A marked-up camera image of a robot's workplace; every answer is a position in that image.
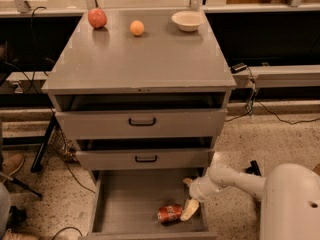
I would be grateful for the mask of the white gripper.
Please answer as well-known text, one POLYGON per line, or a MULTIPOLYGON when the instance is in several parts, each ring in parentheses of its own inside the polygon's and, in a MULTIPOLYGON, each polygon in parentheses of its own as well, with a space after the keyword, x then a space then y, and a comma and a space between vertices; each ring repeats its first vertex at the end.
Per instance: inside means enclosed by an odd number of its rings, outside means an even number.
POLYGON ((208 177, 198 177, 194 181, 191 178, 185 178, 183 183, 190 186, 189 194, 193 198, 186 200, 180 216, 181 221, 187 221, 198 210, 199 202, 206 201, 213 194, 213 184, 208 177))

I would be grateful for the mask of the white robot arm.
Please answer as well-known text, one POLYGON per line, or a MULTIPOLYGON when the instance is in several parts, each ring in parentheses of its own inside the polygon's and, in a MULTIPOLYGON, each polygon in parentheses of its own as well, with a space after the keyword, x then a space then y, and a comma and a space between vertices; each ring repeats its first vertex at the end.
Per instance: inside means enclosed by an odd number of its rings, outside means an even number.
POLYGON ((320 240, 320 175, 306 167, 281 164, 262 177, 213 163, 203 176, 184 183, 189 198, 183 221, 205 200, 235 187, 261 202, 259 240, 320 240))

